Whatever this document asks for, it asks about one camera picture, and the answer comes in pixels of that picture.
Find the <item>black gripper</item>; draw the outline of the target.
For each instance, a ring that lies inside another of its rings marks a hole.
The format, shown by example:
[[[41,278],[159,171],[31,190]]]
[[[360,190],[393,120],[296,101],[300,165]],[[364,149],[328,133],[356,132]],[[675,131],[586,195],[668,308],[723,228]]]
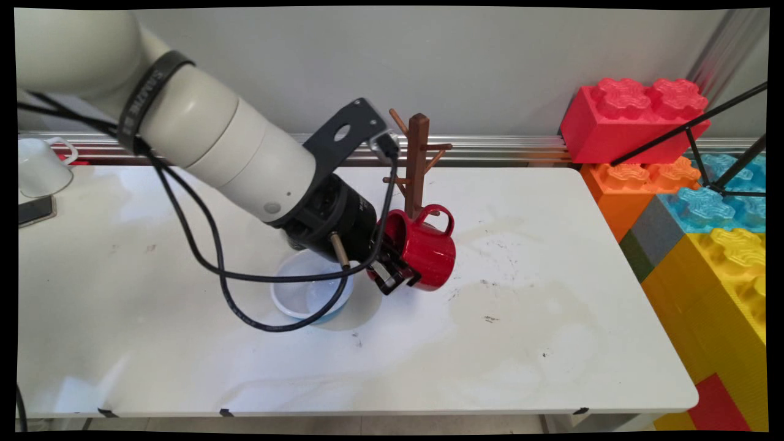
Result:
[[[389,295],[402,285],[413,287],[422,276],[401,257],[392,240],[383,240],[381,260],[376,260],[379,220],[366,198],[340,176],[328,174],[316,179],[289,213],[269,225],[331,262],[339,260],[331,235],[339,235],[348,260],[370,265],[370,279]]]

